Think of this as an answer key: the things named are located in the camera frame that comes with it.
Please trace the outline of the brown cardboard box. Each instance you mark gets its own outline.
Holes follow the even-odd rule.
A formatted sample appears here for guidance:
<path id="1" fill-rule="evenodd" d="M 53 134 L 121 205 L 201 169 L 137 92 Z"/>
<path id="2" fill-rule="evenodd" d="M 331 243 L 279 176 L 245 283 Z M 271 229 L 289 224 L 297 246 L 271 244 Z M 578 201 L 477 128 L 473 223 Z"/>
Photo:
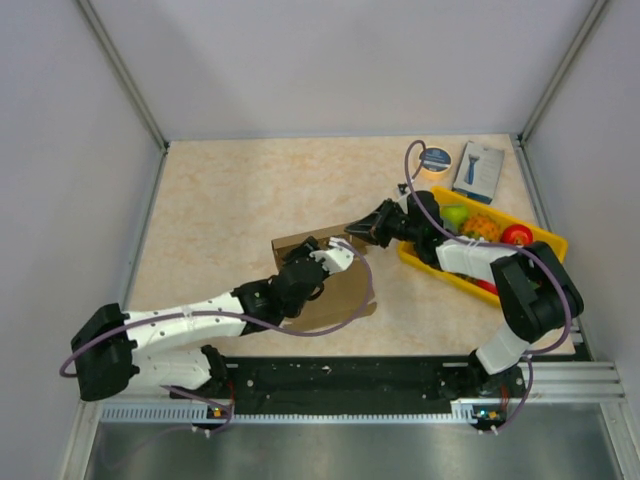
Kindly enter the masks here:
<path id="1" fill-rule="evenodd" d="M 309 236 L 315 237 L 322 249 L 327 247 L 330 237 L 340 237 L 364 256 L 366 243 L 347 234 L 345 227 L 339 224 L 273 239 L 276 268 L 280 270 L 284 256 Z M 307 302 L 297 318 L 285 319 L 281 326 L 296 332 L 312 332 L 343 323 L 363 304 L 368 283 L 366 266 L 356 257 L 347 271 L 332 275 L 324 282 L 324 292 L 316 300 Z"/>

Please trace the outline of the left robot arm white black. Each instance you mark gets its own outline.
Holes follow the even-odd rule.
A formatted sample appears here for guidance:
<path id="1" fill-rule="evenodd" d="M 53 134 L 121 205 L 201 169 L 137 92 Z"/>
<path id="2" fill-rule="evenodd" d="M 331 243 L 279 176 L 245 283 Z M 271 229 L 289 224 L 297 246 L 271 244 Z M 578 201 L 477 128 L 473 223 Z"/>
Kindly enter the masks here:
<path id="1" fill-rule="evenodd" d="M 323 246 L 309 237 L 285 255 L 276 274 L 202 302 L 154 311 L 103 305 L 72 338 L 60 374 L 76 379 L 85 402 L 166 387 L 216 396 L 227 373 L 210 340 L 282 330 L 351 260 L 336 240 Z"/>

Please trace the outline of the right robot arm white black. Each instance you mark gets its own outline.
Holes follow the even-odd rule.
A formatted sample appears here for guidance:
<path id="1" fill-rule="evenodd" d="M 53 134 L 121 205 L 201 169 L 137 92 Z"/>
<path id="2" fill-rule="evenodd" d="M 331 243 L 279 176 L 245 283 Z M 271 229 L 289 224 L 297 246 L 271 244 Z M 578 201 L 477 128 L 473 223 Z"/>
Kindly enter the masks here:
<path id="1" fill-rule="evenodd" d="M 584 300 L 548 243 L 516 246 L 456 236 L 442 212 L 432 192 L 419 190 L 384 200 L 345 232 L 381 248 L 393 240 L 408 242 L 423 264 L 496 288 L 504 323 L 469 355 L 459 387 L 487 396 L 534 343 L 582 314 Z"/>

